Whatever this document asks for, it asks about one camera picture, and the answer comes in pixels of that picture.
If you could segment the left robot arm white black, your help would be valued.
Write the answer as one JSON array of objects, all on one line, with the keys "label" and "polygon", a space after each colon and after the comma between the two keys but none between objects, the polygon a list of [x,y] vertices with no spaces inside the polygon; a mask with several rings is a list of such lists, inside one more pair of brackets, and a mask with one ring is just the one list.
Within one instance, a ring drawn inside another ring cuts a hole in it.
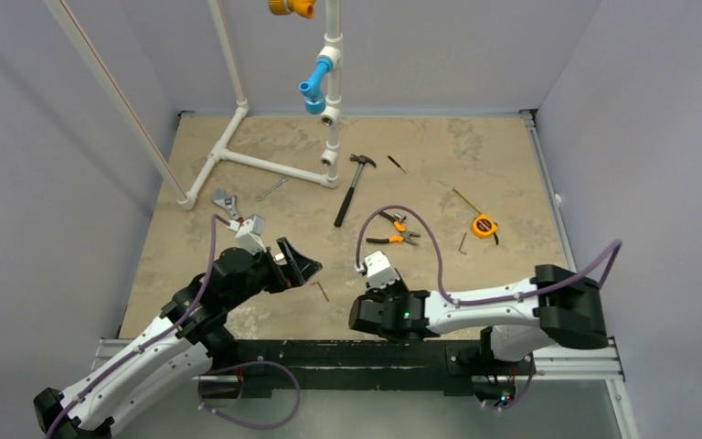
[{"label": "left robot arm white black", "polygon": [[180,289],[140,336],[87,377],[63,390],[46,388],[33,400],[47,438],[113,438],[147,406],[207,372],[242,371],[245,361],[227,329],[229,314],[253,296],[278,294],[312,280],[323,265],[281,237],[282,261],[259,242],[210,251],[204,272]]}]

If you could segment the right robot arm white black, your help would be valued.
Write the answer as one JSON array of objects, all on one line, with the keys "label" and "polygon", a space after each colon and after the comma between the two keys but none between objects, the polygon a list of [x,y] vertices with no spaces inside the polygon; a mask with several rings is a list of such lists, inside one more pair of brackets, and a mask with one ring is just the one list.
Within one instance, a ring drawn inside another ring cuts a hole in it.
[{"label": "right robot arm white black", "polygon": [[411,290],[387,265],[386,283],[369,284],[351,305],[350,329],[391,342],[410,342],[483,329],[476,358],[497,372],[540,348],[606,348],[609,338],[599,283],[553,264],[511,284],[442,294]]}]

